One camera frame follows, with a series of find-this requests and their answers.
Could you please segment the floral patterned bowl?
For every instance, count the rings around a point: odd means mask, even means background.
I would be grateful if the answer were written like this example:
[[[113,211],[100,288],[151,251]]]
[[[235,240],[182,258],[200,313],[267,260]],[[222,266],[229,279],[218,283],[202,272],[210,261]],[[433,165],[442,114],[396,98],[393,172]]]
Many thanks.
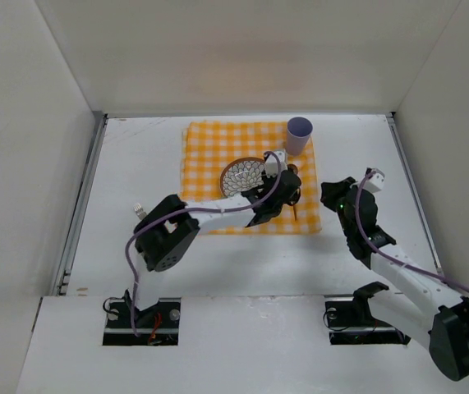
[[[220,191],[224,197],[231,197],[263,184],[262,158],[245,157],[229,163],[222,171],[219,179]]]

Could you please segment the yellow white checkered cloth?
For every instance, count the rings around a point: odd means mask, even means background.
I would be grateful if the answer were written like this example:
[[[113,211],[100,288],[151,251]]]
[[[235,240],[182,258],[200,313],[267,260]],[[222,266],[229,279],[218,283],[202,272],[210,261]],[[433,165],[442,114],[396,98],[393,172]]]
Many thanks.
[[[286,143],[285,121],[220,122],[193,121],[183,133],[180,198],[206,201],[223,197],[219,179],[232,161],[255,157],[283,149]],[[298,168],[301,198],[297,203],[297,220],[292,207],[284,206],[281,214],[257,227],[229,227],[214,231],[215,235],[307,235],[320,232],[320,191],[312,139],[300,155],[287,159]]]

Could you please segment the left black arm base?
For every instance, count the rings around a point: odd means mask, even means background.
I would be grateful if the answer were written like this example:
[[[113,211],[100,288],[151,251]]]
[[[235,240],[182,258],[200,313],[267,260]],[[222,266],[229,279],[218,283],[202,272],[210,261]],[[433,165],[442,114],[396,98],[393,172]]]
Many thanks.
[[[161,298],[144,310],[136,309],[131,326],[131,297],[108,297],[102,305],[106,314],[104,346],[177,346],[181,317],[180,298]]]

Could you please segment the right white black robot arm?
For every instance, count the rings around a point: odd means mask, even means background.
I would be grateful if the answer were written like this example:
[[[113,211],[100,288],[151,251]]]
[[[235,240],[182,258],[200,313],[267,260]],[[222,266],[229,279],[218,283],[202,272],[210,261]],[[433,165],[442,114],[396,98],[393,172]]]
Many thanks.
[[[383,278],[355,291],[363,319],[385,322],[427,349],[439,371],[457,382],[469,376],[469,290],[431,273],[377,223],[374,194],[384,174],[369,170],[321,185],[320,201],[338,215],[352,256]]]

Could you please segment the lilac paper cup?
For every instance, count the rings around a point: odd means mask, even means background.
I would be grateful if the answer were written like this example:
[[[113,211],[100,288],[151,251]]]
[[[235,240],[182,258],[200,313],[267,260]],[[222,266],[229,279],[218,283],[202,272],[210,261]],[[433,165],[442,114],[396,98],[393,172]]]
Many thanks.
[[[287,122],[285,149],[289,155],[300,155],[306,147],[313,131],[310,120],[304,117],[293,117]]]

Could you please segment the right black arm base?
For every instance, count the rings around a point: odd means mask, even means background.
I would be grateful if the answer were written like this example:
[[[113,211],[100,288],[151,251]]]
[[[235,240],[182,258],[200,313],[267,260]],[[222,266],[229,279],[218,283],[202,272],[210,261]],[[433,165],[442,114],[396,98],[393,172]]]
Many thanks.
[[[333,346],[400,345],[406,346],[411,338],[370,312],[369,301],[377,293],[383,295],[389,287],[372,282],[352,295],[332,296],[325,299],[323,321],[329,330]]]

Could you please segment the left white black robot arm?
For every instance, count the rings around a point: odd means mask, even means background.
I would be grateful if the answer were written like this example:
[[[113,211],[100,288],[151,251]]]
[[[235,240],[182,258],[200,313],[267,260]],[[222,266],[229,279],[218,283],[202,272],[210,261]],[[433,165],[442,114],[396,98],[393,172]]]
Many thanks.
[[[169,195],[133,230],[125,258],[133,283],[125,292],[131,328],[136,330],[154,314],[154,305],[140,309],[140,269],[162,273],[175,266],[199,234],[234,228],[256,227],[278,217],[284,205],[301,197],[301,179],[290,168],[275,176],[263,175],[256,187],[232,197],[205,202],[185,202]]]

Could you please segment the copper spoon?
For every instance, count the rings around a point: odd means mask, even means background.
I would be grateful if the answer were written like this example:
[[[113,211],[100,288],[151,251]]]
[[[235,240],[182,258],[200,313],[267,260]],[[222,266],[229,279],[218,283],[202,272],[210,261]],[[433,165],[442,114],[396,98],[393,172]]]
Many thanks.
[[[290,172],[293,172],[295,175],[298,175],[298,168],[295,164],[292,164],[292,163],[288,164],[287,169]],[[292,197],[292,200],[288,203],[288,205],[292,207],[293,217],[295,221],[297,220],[297,203],[300,198],[301,198],[301,189],[298,188],[294,196]]]

